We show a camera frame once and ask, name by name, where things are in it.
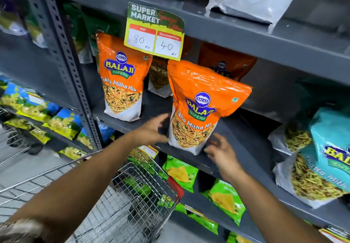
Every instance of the potato chip picture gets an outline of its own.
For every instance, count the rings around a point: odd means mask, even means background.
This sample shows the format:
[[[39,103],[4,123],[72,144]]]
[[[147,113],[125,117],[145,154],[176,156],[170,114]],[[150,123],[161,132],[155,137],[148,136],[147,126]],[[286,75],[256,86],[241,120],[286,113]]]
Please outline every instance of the potato chip picture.
[[[188,178],[185,166],[172,167],[168,171],[168,175],[181,182],[191,182],[191,180]]]
[[[236,214],[234,208],[234,197],[231,194],[222,194],[222,193],[210,193],[211,199],[213,202],[217,203],[232,214]]]

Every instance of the perforated metal post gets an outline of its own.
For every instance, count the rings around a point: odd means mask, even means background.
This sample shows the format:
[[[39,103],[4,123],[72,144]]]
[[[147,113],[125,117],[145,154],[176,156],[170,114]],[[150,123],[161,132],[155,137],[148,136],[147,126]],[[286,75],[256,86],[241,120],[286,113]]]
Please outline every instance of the perforated metal post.
[[[90,143],[95,151],[101,150],[101,137],[97,122],[94,121],[85,91],[83,74],[79,67],[79,60],[75,52],[72,37],[67,26],[62,23],[55,0],[29,0],[33,13],[42,30],[46,44],[55,64],[59,68],[61,78],[78,108],[72,109],[79,114],[81,122],[89,135]]]

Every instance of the right hand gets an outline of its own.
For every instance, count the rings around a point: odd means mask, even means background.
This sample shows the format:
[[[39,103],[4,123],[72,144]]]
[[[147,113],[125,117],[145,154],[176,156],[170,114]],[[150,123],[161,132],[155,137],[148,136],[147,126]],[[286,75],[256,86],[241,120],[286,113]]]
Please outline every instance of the right hand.
[[[222,178],[232,182],[232,177],[235,174],[244,172],[244,170],[239,164],[236,153],[227,142],[226,138],[218,133],[214,133],[214,136],[218,139],[218,142],[210,141],[211,145],[205,148],[204,152],[208,153],[208,157],[216,163]]]

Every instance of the super market price sign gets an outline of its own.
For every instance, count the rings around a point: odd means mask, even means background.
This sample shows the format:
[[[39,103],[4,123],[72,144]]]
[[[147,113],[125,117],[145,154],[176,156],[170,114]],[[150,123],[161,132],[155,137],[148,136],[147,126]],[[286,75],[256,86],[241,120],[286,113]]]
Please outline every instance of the super market price sign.
[[[159,57],[180,60],[185,36],[179,16],[130,2],[124,45]]]

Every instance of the hand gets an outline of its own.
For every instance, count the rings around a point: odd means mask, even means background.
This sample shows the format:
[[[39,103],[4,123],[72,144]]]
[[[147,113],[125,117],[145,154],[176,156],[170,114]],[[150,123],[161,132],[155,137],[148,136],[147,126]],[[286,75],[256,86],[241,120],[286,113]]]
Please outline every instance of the hand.
[[[236,153],[224,136],[214,133],[219,142],[210,141],[211,145],[204,149],[208,157],[216,163],[222,178],[232,183],[232,176],[244,172],[239,164]]]
[[[150,119],[138,129],[130,132],[138,146],[151,145],[156,142],[168,142],[168,138],[165,135],[160,134],[158,128],[162,127],[162,122],[169,116],[169,113],[161,114]]]

